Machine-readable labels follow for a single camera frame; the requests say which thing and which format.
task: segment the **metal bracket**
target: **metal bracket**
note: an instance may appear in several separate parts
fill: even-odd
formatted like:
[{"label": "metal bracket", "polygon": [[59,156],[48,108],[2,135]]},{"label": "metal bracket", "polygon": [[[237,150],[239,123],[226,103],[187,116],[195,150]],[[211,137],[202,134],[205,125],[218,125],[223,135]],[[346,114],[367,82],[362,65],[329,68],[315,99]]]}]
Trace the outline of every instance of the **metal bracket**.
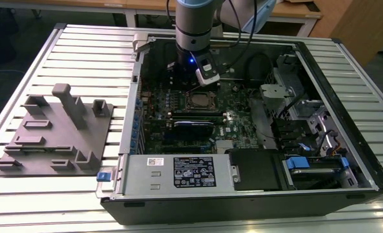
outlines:
[{"label": "metal bracket", "polygon": [[238,166],[231,166],[231,178],[234,183],[241,182],[241,175],[239,175],[239,167]]},{"label": "metal bracket", "polygon": [[135,52],[140,52],[143,49],[144,45],[148,43],[148,34],[147,33],[136,33],[134,35],[134,40],[132,40],[132,47]]}]

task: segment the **motherboard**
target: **motherboard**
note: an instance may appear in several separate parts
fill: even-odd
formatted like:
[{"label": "motherboard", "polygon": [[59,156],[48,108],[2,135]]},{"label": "motherboard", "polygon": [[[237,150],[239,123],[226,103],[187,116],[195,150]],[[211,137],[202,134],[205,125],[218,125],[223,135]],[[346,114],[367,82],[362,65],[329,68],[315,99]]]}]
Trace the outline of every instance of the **motherboard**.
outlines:
[{"label": "motherboard", "polygon": [[163,84],[146,84],[143,90],[146,154],[259,147],[249,103],[257,89],[221,81],[210,90],[173,90]]}]

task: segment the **black cable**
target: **black cable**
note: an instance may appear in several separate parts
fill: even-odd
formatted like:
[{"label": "black cable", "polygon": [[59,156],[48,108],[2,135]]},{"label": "black cable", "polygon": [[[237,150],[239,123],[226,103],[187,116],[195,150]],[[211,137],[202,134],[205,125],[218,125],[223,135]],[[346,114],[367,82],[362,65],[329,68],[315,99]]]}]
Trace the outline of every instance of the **black cable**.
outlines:
[{"label": "black cable", "polygon": [[227,65],[227,69],[230,69],[237,63],[238,61],[241,60],[241,58],[243,57],[245,53],[247,52],[249,50],[249,46],[250,46],[250,43],[251,43],[251,39],[254,37],[254,34],[255,34],[255,28],[257,28],[257,20],[258,20],[258,1],[254,0],[254,22],[253,22],[253,26],[251,26],[251,32],[250,32],[250,36],[249,36],[249,42],[246,44],[246,47],[242,51],[242,53],[239,54],[239,56],[237,57],[237,59]]},{"label": "black cable", "polygon": [[167,12],[167,17],[169,17],[170,23],[171,23],[171,25],[173,25],[173,24],[175,24],[175,22],[174,22],[174,20],[171,19],[169,5],[170,5],[170,0],[167,0],[166,12]]},{"label": "black cable", "polygon": [[238,12],[237,12],[237,8],[235,8],[235,5],[233,4],[231,0],[229,0],[230,2],[230,6],[231,6],[231,9],[233,9],[233,12],[235,14],[235,17],[237,17],[237,20],[238,20],[238,26],[239,26],[239,37],[238,37],[238,40],[237,42],[229,46],[229,48],[233,48],[235,47],[239,43],[241,43],[241,39],[242,39],[242,27],[241,27],[241,20],[239,20],[239,16],[238,16]]},{"label": "black cable", "polygon": [[302,97],[306,95],[306,91],[303,91],[303,93],[301,93],[293,100],[293,102],[282,109],[278,118],[282,117],[282,115],[285,114],[285,112],[298,103],[298,101],[301,101]]},{"label": "black cable", "polygon": [[271,137],[271,136],[267,136],[265,133],[262,133],[261,131],[259,131],[259,133],[265,136],[265,137],[269,137],[269,138],[271,138],[271,139],[274,139],[274,140],[278,140],[275,137]]},{"label": "black cable", "polygon": [[270,56],[269,56],[266,53],[263,53],[262,51],[254,53],[254,54],[247,58],[247,60],[245,61],[245,65],[243,65],[243,67],[245,67],[245,69],[243,69],[243,78],[246,79],[246,81],[250,81],[250,76],[249,76],[250,64],[251,64],[254,58],[258,57],[258,56],[263,56],[263,57],[266,57],[266,58],[269,59],[270,67],[271,67],[270,73],[271,73],[273,70],[274,70],[274,62],[273,62]]},{"label": "black cable", "polygon": [[323,134],[322,139],[321,139],[321,142],[319,142],[319,145],[318,145],[318,148],[317,148],[315,157],[319,156],[323,142],[326,141],[326,137],[327,137],[329,133],[331,133],[333,131],[334,131],[334,130],[327,130],[326,133]]}]

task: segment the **cable connector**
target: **cable connector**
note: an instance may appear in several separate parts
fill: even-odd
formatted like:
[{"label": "cable connector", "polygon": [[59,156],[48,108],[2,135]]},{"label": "cable connector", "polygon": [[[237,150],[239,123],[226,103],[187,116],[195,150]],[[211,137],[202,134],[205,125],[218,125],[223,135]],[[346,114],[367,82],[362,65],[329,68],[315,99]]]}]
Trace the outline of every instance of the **cable connector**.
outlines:
[{"label": "cable connector", "polygon": [[330,135],[330,137],[338,137],[338,132],[331,131],[329,135]]}]

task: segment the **table leg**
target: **table leg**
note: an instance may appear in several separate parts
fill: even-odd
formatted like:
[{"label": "table leg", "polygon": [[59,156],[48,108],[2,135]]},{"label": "table leg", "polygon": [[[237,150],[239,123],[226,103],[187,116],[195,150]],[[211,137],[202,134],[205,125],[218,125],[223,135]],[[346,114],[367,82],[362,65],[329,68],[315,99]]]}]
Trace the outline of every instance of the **table leg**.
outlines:
[{"label": "table leg", "polygon": [[31,12],[34,13],[34,16],[35,16],[36,19],[42,18],[42,10],[31,9]]},{"label": "table leg", "polygon": [[136,17],[136,12],[134,9],[126,9],[126,18],[127,18],[128,28],[136,28],[138,27],[138,17]]},{"label": "table leg", "polygon": [[310,18],[306,20],[306,23],[302,25],[301,30],[297,36],[309,37],[313,31],[313,28],[317,24],[318,19]]}]

